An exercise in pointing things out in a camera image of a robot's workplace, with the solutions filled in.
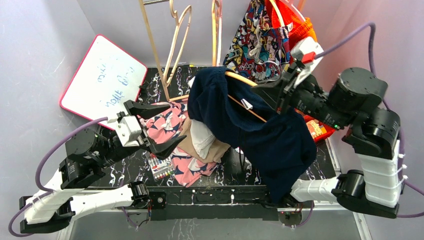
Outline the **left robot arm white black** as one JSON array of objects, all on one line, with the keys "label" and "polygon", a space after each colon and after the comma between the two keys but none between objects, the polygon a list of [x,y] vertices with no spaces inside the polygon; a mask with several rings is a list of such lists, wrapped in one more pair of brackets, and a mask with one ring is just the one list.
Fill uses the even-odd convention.
[{"label": "left robot arm white black", "polygon": [[38,192],[19,200],[19,214],[24,216],[19,237],[58,232],[104,210],[152,208],[153,198],[142,181],[82,195],[83,190],[105,176],[106,169],[124,158],[144,150],[165,160],[184,139],[178,136],[157,143],[142,123],[167,111],[171,107],[168,103],[127,100],[123,105],[124,111],[78,127],[42,158],[35,173]]}]

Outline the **orange hanger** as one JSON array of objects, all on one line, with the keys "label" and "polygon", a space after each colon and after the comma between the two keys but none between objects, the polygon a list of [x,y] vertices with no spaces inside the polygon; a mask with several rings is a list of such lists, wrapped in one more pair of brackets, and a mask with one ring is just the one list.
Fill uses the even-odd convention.
[{"label": "orange hanger", "polygon": [[224,74],[225,81],[229,87],[227,96],[247,110],[250,114],[266,123],[267,120],[255,112],[255,110],[260,110],[260,107],[262,106],[259,97],[255,96],[251,91],[251,87],[255,87],[257,84],[229,69],[226,69]]}]

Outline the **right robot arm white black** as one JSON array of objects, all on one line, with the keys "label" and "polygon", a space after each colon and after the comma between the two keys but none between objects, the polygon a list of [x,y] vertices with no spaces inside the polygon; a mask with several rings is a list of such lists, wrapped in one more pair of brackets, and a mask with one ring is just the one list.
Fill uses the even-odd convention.
[{"label": "right robot arm white black", "polygon": [[361,170],[339,175],[322,199],[352,212],[396,218],[403,184],[398,166],[401,121],[396,112],[380,108],[388,84],[360,67],[341,72],[329,92],[312,75],[298,85],[294,78],[286,73],[251,90],[280,114],[295,108],[335,130],[346,129],[342,140],[361,161]]}]

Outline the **navy blue shorts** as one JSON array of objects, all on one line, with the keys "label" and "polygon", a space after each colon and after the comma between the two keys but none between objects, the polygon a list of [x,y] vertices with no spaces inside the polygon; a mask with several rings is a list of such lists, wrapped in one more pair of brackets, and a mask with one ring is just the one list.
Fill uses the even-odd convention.
[{"label": "navy blue shorts", "polygon": [[199,70],[191,86],[187,111],[190,118],[204,123],[221,142],[241,148],[258,169],[272,203],[278,204],[317,155],[316,144],[304,118],[290,108],[278,114],[258,95],[260,119],[227,96],[224,66]]}]

